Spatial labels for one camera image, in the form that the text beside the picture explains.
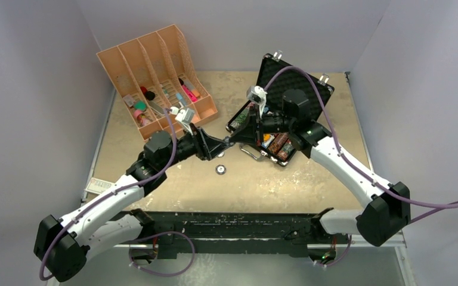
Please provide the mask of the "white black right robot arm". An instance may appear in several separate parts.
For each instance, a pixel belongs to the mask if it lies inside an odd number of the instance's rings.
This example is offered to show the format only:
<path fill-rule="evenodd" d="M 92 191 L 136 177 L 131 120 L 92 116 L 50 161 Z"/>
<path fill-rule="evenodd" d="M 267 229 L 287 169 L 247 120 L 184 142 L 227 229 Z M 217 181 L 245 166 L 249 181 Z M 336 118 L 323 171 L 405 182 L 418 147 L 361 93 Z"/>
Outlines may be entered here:
<path fill-rule="evenodd" d="M 261 145 L 266 133 L 286 133 L 296 151 L 322 165 L 345 185 L 363 210 L 327 210 L 311 226 L 312 237 L 324 243 L 334 234 L 361 235 L 369 244 L 381 246 L 410 223 L 409 188 L 395 184 L 371 171 L 343 149 L 335 134 L 316 121 L 311 102 L 300 89 L 282 95 L 281 108 L 265 114 L 267 93 L 251 86 L 252 102 L 245 121 L 234 131 L 233 142 Z"/>

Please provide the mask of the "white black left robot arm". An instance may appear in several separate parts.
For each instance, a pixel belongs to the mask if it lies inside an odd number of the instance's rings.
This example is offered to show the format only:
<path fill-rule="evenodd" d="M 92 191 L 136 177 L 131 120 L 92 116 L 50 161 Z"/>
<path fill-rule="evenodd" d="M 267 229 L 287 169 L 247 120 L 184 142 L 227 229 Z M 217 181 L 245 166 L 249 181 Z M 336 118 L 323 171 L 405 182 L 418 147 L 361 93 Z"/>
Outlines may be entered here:
<path fill-rule="evenodd" d="M 140 244 L 174 231 L 157 232 L 156 222 L 143 210 L 124 211 L 157 189 L 167 178 L 166 171 L 192 156 L 212 160 L 233 146 L 229 138 L 208 135 L 192 126 L 181 138 L 161 130 L 152 134 L 137 160 L 110 188 L 84 206 L 56 218 L 41 220 L 34 254 L 41 261 L 39 278 L 65 282 L 73 278 L 98 254 L 125 242 Z"/>

